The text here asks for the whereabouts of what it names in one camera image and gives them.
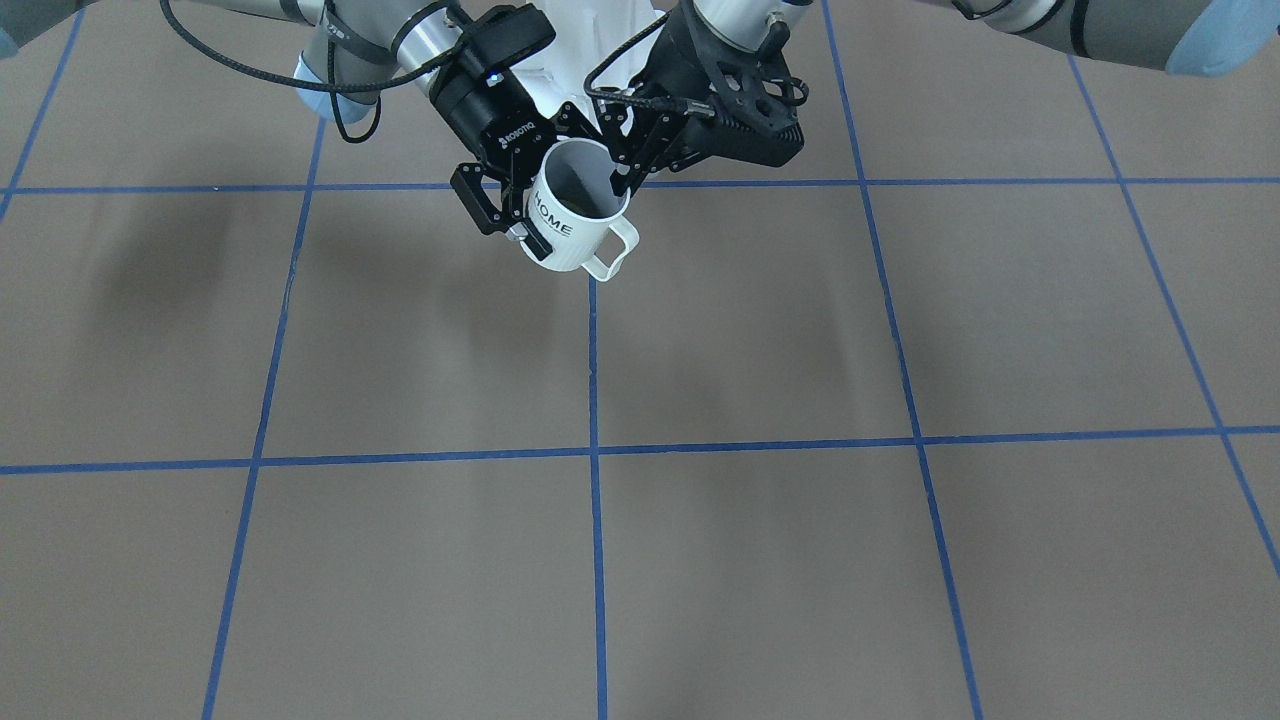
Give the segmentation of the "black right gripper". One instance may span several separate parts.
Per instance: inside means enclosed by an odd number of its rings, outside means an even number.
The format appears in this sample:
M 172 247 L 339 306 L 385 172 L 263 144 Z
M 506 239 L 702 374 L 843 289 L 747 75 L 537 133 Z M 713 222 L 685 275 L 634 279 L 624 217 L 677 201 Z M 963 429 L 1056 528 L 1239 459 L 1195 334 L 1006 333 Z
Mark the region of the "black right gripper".
M 430 104 L 490 176 L 534 176 L 556 141 L 556 128 L 513 67 L 550 45 L 553 26 L 534 5 L 498 5 L 477 19 L 449 5 L 445 22 L 461 36 L 429 86 Z M 481 164 L 461 163 L 451 176 L 451 187 L 477 231 L 508 231 L 535 263 L 548 260 L 556 249 L 538 224 L 532 199 L 547 183 L 511 183 L 506 213 L 484 190 L 488 174 Z

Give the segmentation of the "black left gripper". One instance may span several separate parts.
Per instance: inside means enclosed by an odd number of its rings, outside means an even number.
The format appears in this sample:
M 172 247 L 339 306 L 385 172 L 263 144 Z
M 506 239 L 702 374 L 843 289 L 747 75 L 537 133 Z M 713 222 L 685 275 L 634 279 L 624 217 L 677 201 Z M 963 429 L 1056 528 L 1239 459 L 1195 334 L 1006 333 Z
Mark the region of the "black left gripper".
M 689 101 L 691 111 L 608 105 L 603 117 L 571 100 L 556 110 L 563 167 L 616 164 L 614 195 L 634 195 L 649 174 L 724 158 L 782 167 L 804 147 L 797 109 L 806 85 L 783 49 L 804 5 L 677 5 L 640 72 L 644 99 Z

